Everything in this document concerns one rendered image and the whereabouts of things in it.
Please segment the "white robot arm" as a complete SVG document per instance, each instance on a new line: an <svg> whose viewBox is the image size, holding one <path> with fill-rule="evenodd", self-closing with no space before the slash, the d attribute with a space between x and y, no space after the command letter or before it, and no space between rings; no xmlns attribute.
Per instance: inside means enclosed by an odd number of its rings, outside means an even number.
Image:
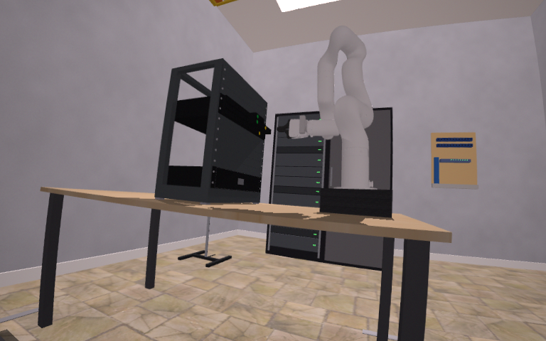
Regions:
<svg viewBox="0 0 546 341"><path fill-rule="evenodd" d="M347 57L341 69L346 96L334 105L334 70L339 50ZM305 115L299 117L300 134L308 132L311 137L322 136L327 140L341 135L341 187L336 187L340 189L376 189L373 181L369 181L369 141L365 129L372 124L374 114L363 81L365 57L365 44L349 27L335 28L318 62L317 100L321 120L309 120L307 124Z"/></svg>

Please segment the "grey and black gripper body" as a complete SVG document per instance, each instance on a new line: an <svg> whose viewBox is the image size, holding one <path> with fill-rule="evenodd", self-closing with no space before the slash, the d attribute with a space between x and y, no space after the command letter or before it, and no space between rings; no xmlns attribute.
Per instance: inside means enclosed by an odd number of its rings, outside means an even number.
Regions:
<svg viewBox="0 0 546 341"><path fill-rule="evenodd" d="M308 137L308 132L305 134L299 133L299 119L291 119L289 122L289 137L292 139L301 139Z"/></svg>

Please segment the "black server rack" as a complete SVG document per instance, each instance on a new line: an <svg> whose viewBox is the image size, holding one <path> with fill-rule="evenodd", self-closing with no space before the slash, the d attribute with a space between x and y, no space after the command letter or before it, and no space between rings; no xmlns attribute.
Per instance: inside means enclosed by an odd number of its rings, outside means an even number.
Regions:
<svg viewBox="0 0 546 341"><path fill-rule="evenodd" d="M211 91L187 74L210 68ZM181 79L207 97L178 100ZM267 102L223 58L173 68L154 197L202 205L260 202L264 140L271 134L266 119ZM175 121L206 134L203 166L169 165Z"/></svg>

